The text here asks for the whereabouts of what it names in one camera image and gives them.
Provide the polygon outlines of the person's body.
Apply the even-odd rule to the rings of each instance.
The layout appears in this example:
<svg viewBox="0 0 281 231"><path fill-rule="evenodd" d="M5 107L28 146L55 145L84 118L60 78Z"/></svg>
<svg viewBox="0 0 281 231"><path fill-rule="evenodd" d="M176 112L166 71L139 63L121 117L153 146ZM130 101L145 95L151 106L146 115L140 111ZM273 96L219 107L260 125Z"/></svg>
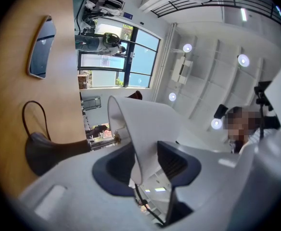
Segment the person's body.
<svg viewBox="0 0 281 231"><path fill-rule="evenodd" d="M261 115L260 111L249 106L235 106L229 109L224 115L223 126L228 132L233 154L241 154L246 146L259 143L261 129L266 137L281 127L276 116Z"/></svg>

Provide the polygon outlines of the black green backpack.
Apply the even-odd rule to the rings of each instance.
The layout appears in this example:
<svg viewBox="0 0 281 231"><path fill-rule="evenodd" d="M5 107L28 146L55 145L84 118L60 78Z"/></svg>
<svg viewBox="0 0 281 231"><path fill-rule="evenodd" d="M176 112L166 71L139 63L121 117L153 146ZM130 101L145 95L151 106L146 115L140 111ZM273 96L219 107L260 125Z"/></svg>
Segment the black green backpack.
<svg viewBox="0 0 281 231"><path fill-rule="evenodd" d="M120 44L121 39L114 33L106 32L103 35L102 41L106 47L116 47Z"/></svg>

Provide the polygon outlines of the large glass entrance window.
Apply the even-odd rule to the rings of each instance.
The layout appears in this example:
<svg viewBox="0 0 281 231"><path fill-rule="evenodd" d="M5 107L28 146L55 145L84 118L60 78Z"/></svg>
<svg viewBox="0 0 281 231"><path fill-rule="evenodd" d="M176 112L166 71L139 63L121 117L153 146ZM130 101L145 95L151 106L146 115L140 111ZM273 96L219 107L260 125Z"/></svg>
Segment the large glass entrance window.
<svg viewBox="0 0 281 231"><path fill-rule="evenodd" d="M114 33L126 48L114 56L77 51L79 74L88 75L89 88L148 88L153 79L159 38L135 26L113 19L98 18L83 24L78 35L99 37Z"/></svg>

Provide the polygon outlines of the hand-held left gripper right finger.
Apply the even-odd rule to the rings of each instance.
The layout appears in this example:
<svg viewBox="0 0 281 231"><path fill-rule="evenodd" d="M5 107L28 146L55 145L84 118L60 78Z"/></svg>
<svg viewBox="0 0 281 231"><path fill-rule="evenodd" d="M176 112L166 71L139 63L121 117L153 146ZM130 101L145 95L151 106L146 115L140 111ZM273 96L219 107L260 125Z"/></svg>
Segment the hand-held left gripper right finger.
<svg viewBox="0 0 281 231"><path fill-rule="evenodd" d="M157 156L171 183L168 212L180 207L189 213L205 207L232 212L236 196L231 195L228 181L239 155L158 141Z"/></svg>

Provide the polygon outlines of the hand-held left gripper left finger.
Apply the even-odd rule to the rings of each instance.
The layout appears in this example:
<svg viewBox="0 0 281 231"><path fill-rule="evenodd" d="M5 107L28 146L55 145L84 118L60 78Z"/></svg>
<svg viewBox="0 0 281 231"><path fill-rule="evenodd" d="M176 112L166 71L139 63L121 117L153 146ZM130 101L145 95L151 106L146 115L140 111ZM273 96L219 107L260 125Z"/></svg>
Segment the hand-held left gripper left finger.
<svg viewBox="0 0 281 231"><path fill-rule="evenodd" d="M118 176L134 165L131 143L60 162L20 195L51 231L155 231L135 194Z"/></svg>

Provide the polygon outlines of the black balcony railing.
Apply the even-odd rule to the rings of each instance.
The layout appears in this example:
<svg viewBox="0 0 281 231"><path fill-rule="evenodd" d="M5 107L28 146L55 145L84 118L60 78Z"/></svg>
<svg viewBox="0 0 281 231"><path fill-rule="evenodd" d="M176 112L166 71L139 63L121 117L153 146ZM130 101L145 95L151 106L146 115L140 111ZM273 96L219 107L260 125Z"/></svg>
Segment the black balcony railing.
<svg viewBox="0 0 281 231"><path fill-rule="evenodd" d="M196 3L188 0L166 0L151 12L158 18L166 18L179 12L204 10L206 17L217 17L230 25L254 27L261 22L281 26L281 9L271 0L210 0Z"/></svg>

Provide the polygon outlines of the dark screen smartphone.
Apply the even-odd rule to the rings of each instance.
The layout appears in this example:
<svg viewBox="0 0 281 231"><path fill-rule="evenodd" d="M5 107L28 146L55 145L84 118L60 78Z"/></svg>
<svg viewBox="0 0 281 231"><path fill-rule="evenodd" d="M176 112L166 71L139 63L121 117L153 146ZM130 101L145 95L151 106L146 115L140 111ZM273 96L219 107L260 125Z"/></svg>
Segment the dark screen smartphone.
<svg viewBox="0 0 281 231"><path fill-rule="evenodd" d="M27 74L44 79L51 47L56 35L56 27L50 15L44 16L31 44L27 61Z"/></svg>

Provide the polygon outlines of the white table lamp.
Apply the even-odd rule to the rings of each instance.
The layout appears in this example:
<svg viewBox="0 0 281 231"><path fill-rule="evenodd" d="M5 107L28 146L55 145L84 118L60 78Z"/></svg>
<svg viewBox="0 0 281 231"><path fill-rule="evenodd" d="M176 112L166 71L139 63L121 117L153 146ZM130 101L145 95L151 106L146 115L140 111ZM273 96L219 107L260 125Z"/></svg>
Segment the white table lamp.
<svg viewBox="0 0 281 231"><path fill-rule="evenodd" d="M179 116L168 105L119 96L109 97L107 110L112 134L132 142L137 164L130 177L141 185L158 168L157 142L177 140ZM28 133L25 155L30 169L41 176L59 162L89 151L87 140L58 144L35 132Z"/></svg>

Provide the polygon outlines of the white ceiling air conditioner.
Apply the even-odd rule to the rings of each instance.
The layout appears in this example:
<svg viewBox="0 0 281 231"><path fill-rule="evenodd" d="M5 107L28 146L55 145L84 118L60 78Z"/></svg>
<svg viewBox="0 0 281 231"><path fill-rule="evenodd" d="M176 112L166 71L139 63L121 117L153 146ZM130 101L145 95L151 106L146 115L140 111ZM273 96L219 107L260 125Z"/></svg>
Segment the white ceiling air conditioner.
<svg viewBox="0 0 281 231"><path fill-rule="evenodd" d="M193 62L182 56L176 60L171 79L185 85L192 71Z"/></svg>

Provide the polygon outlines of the wooden planter box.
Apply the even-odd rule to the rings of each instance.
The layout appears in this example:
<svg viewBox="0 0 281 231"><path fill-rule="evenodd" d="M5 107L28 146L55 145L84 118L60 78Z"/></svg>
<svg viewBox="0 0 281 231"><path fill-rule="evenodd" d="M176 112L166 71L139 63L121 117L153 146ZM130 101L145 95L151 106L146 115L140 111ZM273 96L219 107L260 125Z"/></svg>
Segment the wooden planter box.
<svg viewBox="0 0 281 231"><path fill-rule="evenodd" d="M78 78L78 86L80 90L84 90L88 88L88 75L80 74L77 76Z"/></svg>

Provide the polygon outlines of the clothes rack with garments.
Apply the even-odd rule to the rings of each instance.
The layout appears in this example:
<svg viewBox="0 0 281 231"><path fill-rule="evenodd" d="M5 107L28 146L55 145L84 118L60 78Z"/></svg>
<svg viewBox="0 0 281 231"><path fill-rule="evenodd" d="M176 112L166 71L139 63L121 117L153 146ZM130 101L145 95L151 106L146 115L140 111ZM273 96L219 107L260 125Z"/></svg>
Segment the clothes rack with garments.
<svg viewBox="0 0 281 231"><path fill-rule="evenodd" d="M118 17L124 5L123 0L85 0L82 19L88 21L99 17Z"/></svg>

